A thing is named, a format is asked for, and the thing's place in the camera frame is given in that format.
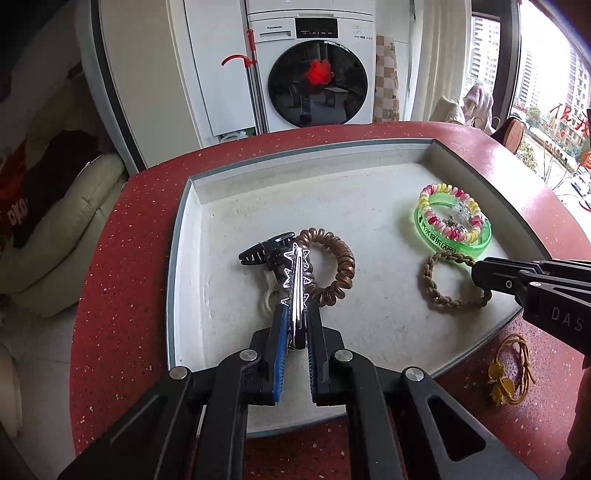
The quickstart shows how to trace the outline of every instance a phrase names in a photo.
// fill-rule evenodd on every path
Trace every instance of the washing machine control panel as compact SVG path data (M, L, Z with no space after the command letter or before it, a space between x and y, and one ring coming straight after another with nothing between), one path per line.
M339 26L336 18L296 18L295 33L297 38L339 38Z

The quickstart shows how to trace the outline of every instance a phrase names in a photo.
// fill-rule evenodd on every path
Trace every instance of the red countertop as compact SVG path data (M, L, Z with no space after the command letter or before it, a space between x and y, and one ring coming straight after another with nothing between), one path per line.
M100 237L78 306L70 369L76 453L166 372L165 293L174 219L188 176L295 148L375 138L435 138L482 174L523 216L554 258L591 259L591 245L558 198L507 149L474 128L400 122L297 129L196 151L133 176ZM529 341L538 384L517 406L495 407L486 368L509 332ZM440 377L440 384L541 479L569 455L582 355L517 319ZM349 478L346 420L246 444L245 476Z

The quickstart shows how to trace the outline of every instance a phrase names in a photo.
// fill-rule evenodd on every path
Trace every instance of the brown braided bracelet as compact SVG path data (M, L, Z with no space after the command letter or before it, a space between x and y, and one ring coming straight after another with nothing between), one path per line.
M427 284L427 293L433 297L433 301L438 305L450 308L464 307L468 309L481 309L484 307L492 298L492 292L490 290L485 290L480 300L453 300L450 297L444 297L441 295L437 289L437 284L433 281L433 267L435 267L435 264L441 259L453 260L456 263L465 263L468 267L473 267L476 264L476 261L472 257L447 251L437 252L427 258L423 270L423 278Z

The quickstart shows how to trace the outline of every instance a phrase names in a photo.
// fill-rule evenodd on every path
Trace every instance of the street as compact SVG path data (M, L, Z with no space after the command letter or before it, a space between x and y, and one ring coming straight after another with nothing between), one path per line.
M573 179L571 173L552 157L550 152L543 149L538 142L529 137L527 133L524 134L523 141L529 143L534 149L534 156L538 165L538 176L543 178L545 164L545 169L549 170L548 180L546 182L548 187L554 191L563 205L565 205L575 220L577 220L585 235L587 235L587 238L591 240L591 212L587 212L581 207L581 204L585 205L585 202L570 184ZM584 184L582 186L582 193L586 196L587 185ZM591 204L591 196L589 196L588 201Z

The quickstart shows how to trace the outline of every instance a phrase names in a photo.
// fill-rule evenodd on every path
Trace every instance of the pink and yellow bracelet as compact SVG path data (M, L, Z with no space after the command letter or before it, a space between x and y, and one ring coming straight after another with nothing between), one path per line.
M470 223L470 231L465 231L462 227L457 225L449 225L445 220L441 220L429 205L429 197L436 193L446 193L454 196L458 201L465 206L470 212L468 222ZM423 218L432 225L433 228L441 235L454 240L455 242L470 245L480 238L482 232L482 212L476 201L470 197L466 192L457 187L447 185L446 183L433 183L427 185L422 189L418 196L418 208L423 214Z

